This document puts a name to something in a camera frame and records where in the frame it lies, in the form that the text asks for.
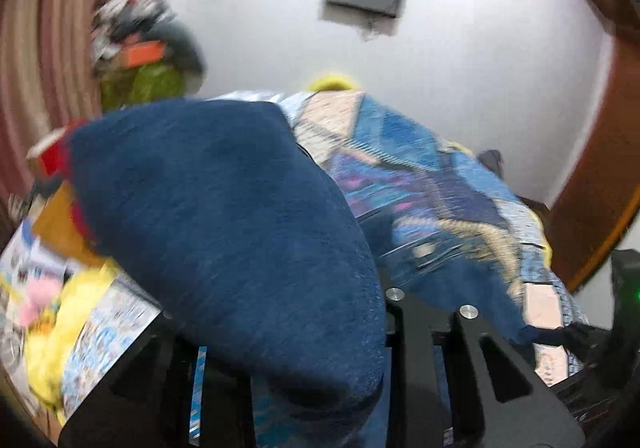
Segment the brown wooden door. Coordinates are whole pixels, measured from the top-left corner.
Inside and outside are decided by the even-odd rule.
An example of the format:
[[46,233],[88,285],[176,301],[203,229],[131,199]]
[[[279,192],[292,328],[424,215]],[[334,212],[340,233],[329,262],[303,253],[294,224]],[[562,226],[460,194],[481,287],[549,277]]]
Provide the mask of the brown wooden door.
[[552,205],[552,270],[575,291],[639,212],[639,0],[589,0],[612,38],[612,61],[586,143]]

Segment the yellow cardboard box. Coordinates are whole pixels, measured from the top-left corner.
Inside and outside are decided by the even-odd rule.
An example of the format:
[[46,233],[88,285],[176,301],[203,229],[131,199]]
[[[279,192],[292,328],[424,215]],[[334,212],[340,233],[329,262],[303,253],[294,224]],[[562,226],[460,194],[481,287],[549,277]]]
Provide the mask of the yellow cardboard box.
[[73,201],[72,189],[63,181],[43,206],[32,225],[32,232],[55,254],[73,258],[90,268],[101,268],[107,258],[93,253],[76,228],[72,218]]

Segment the green bag with clutter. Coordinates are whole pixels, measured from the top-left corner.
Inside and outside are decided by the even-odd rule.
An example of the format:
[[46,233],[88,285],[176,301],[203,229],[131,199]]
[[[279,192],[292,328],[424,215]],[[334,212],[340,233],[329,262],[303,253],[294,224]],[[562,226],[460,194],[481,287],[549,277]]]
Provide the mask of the green bag with clutter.
[[158,62],[127,70],[108,70],[100,78],[103,112],[123,106],[180,98],[186,78],[172,65]]

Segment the yellow plush toy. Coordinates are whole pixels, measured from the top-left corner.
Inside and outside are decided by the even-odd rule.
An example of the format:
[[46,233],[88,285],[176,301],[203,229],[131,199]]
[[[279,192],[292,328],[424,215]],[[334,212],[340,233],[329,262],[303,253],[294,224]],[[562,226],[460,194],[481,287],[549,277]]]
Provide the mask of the yellow plush toy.
[[360,85],[352,78],[343,74],[330,73],[315,79],[307,88],[307,91],[348,91],[359,90]]

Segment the striped brown curtain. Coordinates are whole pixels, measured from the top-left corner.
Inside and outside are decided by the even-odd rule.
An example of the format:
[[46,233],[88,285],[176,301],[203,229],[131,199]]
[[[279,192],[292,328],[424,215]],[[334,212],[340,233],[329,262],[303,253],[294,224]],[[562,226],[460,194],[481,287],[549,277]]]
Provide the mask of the striped brown curtain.
[[107,0],[1,0],[1,196],[32,184],[28,149],[101,113],[91,33]]

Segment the red plush toy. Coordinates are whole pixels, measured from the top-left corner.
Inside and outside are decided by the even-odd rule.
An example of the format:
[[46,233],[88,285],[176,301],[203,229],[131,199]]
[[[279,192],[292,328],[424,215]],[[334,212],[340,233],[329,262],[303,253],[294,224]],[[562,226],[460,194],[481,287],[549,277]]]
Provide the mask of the red plush toy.
[[44,148],[38,155],[40,171],[47,181],[66,182],[70,186],[70,219],[76,230],[86,241],[94,240],[94,233],[86,224],[79,203],[75,200],[72,186],[72,168],[70,167],[70,147],[67,141],[73,131],[88,124],[88,119],[71,123],[62,128],[56,128],[44,140]]

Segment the orange box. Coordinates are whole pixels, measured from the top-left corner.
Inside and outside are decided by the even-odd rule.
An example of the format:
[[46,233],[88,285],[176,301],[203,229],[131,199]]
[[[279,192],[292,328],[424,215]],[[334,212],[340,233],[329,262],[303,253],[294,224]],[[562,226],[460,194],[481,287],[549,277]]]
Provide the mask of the orange box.
[[122,48],[119,53],[120,65],[123,68],[133,68],[162,61],[165,56],[166,44],[163,41],[151,40],[130,44]]

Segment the dark green pillow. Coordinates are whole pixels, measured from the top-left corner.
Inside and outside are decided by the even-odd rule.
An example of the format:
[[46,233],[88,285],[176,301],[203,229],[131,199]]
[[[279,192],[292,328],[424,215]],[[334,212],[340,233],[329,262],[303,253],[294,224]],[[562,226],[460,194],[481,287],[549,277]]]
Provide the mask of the dark green pillow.
[[181,73],[203,79],[207,64],[200,44],[192,32],[180,21],[162,21],[154,24],[144,35],[147,40],[158,40],[166,46],[166,58]]

